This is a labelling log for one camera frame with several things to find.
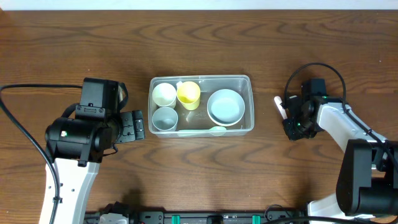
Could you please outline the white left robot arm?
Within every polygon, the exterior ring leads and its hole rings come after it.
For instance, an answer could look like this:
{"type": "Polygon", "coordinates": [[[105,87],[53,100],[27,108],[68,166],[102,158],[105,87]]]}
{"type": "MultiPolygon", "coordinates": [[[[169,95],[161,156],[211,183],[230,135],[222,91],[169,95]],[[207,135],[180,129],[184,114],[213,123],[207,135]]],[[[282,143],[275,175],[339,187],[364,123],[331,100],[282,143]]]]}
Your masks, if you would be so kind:
{"type": "Polygon", "coordinates": [[[40,223],[82,223],[105,150],[145,138],[142,111],[106,112],[78,106],[46,130],[46,190],[40,223]]]}

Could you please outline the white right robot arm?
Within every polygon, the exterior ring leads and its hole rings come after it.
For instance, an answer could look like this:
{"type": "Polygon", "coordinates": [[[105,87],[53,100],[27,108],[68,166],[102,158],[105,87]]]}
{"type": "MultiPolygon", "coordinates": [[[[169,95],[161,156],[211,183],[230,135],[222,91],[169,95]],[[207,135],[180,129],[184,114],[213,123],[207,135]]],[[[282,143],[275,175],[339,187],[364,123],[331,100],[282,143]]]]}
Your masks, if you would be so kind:
{"type": "Polygon", "coordinates": [[[397,142],[375,133],[341,98],[291,96],[274,102],[291,141],[325,131],[343,151],[335,193],[307,205],[311,217],[352,220],[397,215],[397,142]]]}

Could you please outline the light blue plastic cup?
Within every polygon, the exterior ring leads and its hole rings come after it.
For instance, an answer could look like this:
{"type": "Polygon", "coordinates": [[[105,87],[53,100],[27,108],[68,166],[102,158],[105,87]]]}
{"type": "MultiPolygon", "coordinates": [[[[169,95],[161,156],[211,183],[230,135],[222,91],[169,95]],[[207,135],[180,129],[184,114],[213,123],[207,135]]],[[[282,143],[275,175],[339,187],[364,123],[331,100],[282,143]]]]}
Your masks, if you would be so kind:
{"type": "Polygon", "coordinates": [[[152,124],[159,131],[175,131],[177,123],[178,114],[173,108],[161,107],[152,115],[152,124]]]}

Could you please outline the cream white plastic cup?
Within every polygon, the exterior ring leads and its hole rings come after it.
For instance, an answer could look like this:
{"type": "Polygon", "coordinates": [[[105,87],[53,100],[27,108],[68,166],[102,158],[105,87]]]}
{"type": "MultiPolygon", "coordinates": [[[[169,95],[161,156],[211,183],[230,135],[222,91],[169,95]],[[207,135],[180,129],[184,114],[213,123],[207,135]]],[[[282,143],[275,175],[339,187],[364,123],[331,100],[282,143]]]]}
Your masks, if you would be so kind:
{"type": "Polygon", "coordinates": [[[152,99],[159,107],[175,108],[177,103],[177,91],[173,85],[161,83],[153,89],[152,99]]]}

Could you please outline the mint green plastic spoon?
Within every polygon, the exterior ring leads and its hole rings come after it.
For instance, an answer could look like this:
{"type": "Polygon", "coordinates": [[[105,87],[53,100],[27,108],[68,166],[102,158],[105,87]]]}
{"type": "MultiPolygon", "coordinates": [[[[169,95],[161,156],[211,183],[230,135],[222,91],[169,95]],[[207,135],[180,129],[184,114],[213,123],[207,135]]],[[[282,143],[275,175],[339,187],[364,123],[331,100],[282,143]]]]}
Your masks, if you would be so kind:
{"type": "Polygon", "coordinates": [[[210,129],[182,129],[177,131],[177,135],[180,137],[190,137],[201,134],[211,134],[212,136],[222,136],[226,133],[226,128],[223,126],[213,126],[210,129]]]}

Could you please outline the light blue plastic bowl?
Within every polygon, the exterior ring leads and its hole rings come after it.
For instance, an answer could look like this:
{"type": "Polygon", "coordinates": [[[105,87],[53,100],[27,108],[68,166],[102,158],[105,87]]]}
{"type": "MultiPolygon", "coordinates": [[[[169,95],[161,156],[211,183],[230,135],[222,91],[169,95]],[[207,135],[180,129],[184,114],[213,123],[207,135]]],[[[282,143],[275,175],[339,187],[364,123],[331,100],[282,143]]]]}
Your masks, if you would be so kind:
{"type": "Polygon", "coordinates": [[[236,91],[221,89],[209,97],[206,109],[214,123],[227,127],[237,124],[243,118],[246,105],[236,91]]]}

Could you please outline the pink plastic fork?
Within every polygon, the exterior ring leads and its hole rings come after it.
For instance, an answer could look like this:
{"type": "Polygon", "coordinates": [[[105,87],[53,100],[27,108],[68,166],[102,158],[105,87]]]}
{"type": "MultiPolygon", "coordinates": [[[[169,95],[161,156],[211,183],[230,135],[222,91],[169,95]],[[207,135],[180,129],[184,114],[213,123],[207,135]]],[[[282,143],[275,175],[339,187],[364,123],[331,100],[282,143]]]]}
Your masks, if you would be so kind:
{"type": "Polygon", "coordinates": [[[275,96],[274,102],[275,102],[275,105],[276,105],[277,109],[279,110],[279,113],[281,114],[282,118],[287,119],[287,113],[286,113],[285,109],[282,107],[282,98],[280,96],[275,96]]]}

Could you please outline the yellow plastic cup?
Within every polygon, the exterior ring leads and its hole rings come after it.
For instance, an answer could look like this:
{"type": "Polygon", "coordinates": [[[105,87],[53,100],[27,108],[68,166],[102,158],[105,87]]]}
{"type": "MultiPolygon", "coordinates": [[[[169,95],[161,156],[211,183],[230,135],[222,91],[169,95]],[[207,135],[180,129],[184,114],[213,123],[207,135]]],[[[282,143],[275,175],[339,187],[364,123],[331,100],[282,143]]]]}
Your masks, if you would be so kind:
{"type": "Polygon", "coordinates": [[[201,90],[195,82],[178,82],[177,99],[186,110],[193,111],[199,107],[201,90]]]}

